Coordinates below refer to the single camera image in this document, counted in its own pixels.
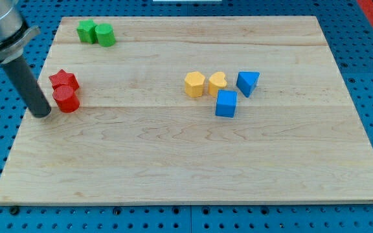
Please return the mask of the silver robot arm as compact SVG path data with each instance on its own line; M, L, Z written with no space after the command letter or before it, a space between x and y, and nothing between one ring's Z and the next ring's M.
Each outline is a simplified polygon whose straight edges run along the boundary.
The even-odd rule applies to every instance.
M0 63L13 61L23 54L24 47L40 28L30 26L17 9L18 0L0 0Z

